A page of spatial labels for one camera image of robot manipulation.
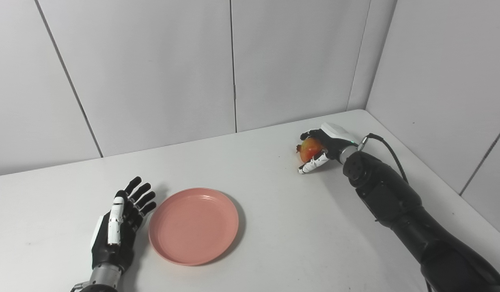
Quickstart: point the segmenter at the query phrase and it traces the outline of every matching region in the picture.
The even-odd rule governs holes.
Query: pink plate
[[[164,259],[197,266],[219,257],[239,227],[234,204],[221,192],[197,187],[167,198],[149,223],[149,241]]]

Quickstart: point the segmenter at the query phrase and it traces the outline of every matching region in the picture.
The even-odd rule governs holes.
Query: robot finger
[[[138,199],[145,194],[148,190],[151,189],[151,184],[150,183],[144,183],[141,187],[138,188],[131,196],[129,196],[129,200],[132,202],[138,201]]]
[[[144,207],[148,203],[148,201],[151,201],[155,197],[156,197],[156,194],[153,191],[148,192],[147,194],[145,194],[144,196],[142,196],[142,198],[140,198],[140,200],[138,200],[136,202],[135,206],[138,209],[141,209],[142,207]]]
[[[126,218],[126,222],[134,229],[137,230],[142,221],[144,220],[144,217],[150,212],[153,211],[153,209],[156,208],[156,203],[155,202],[150,202],[147,205],[145,205],[140,211],[137,209],[134,209],[133,212]]]
[[[322,150],[317,153],[310,161],[304,163],[301,167],[299,167],[300,174],[307,174],[308,172],[314,170],[315,168],[323,165],[328,162],[330,159],[326,156],[326,151]]]
[[[156,208],[156,202],[148,203],[140,210],[140,214],[142,216],[146,216],[150,211],[153,211],[155,208]]]
[[[302,133],[300,135],[300,140],[304,141],[309,137],[313,137],[313,138],[321,140],[321,139],[324,139],[326,137],[326,134],[321,129],[313,129],[313,130],[309,130],[307,132]]]
[[[135,189],[135,187],[138,187],[142,183],[141,177],[135,177],[133,178],[132,181],[129,182],[129,185],[125,188],[125,191],[128,195],[131,195],[131,192]]]

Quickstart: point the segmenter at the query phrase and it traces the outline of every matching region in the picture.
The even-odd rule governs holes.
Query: wall seam
[[[46,17],[44,16],[44,12],[41,9],[41,5],[39,4],[39,0],[34,0],[34,2],[35,2],[35,5],[37,6],[37,10],[39,11],[39,14],[41,15],[41,19],[43,20],[44,27],[46,28],[46,31],[48,32],[48,36],[50,37],[50,40],[52,41],[52,45],[55,49],[55,53],[57,54],[57,57],[59,58],[59,62],[62,66],[62,69],[64,70],[64,73],[66,74],[66,79],[68,80],[68,83],[70,83],[71,90],[73,91],[73,95],[75,96],[77,104],[79,105],[79,108],[81,110],[84,121],[86,122],[86,125],[88,127],[89,133],[91,134],[91,137],[93,138],[93,142],[95,143],[98,154],[100,155],[100,157],[104,157],[104,155],[102,155],[102,151],[100,149],[100,146],[98,145],[97,139],[95,137],[95,133],[93,133],[93,129],[91,128],[91,124],[89,123],[89,120],[87,118],[86,111],[84,111],[84,107],[82,106],[79,95],[77,94],[75,86],[73,85],[73,81],[70,78],[70,73],[68,72],[68,68],[66,68],[66,64],[64,63],[63,56],[61,55],[61,53],[59,51],[59,47],[55,43],[55,39],[54,39],[54,36],[52,34],[52,30],[50,29],[50,26],[48,25],[48,22],[46,21]]]
[[[468,179],[468,181],[465,184],[465,186],[463,187],[463,189],[461,189],[461,191],[459,192],[460,196],[463,195],[463,192],[465,192],[465,190],[467,189],[468,185],[471,183],[472,179],[476,176],[477,172],[479,171],[479,169],[483,165],[484,161],[486,160],[486,157],[488,157],[490,155],[491,150],[493,150],[493,148],[495,147],[495,144],[497,144],[497,142],[499,141],[499,139],[500,139],[500,132],[497,135],[497,137],[495,138],[495,140],[491,143],[490,147],[488,148],[488,150],[486,151],[486,153],[482,157],[481,162],[478,164],[478,166],[476,167],[476,169],[474,170],[474,172],[472,173],[472,175]]]

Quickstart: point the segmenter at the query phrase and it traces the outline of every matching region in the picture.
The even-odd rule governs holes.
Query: white wall
[[[0,174],[96,157],[35,2],[0,1]]]
[[[39,4],[116,155],[365,107],[394,1]],[[0,174],[98,157],[35,1],[0,6]]]
[[[105,156],[235,132],[228,0],[40,0]]]
[[[463,198],[500,231],[500,139],[463,192]]]
[[[345,111],[369,3],[232,0],[238,130]]]
[[[398,1],[367,111],[459,193],[500,132],[500,0]]]

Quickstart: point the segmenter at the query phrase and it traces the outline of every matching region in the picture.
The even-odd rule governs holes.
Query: white finger segment
[[[318,158],[313,157],[310,161],[299,167],[299,173],[300,174],[307,174],[311,170],[314,170],[315,168],[323,165],[324,163],[328,162],[330,160],[327,156],[326,153],[322,153]]]
[[[124,212],[124,198],[115,197],[113,206],[109,213],[108,222],[108,244],[120,244],[120,225],[122,224],[122,213]]]

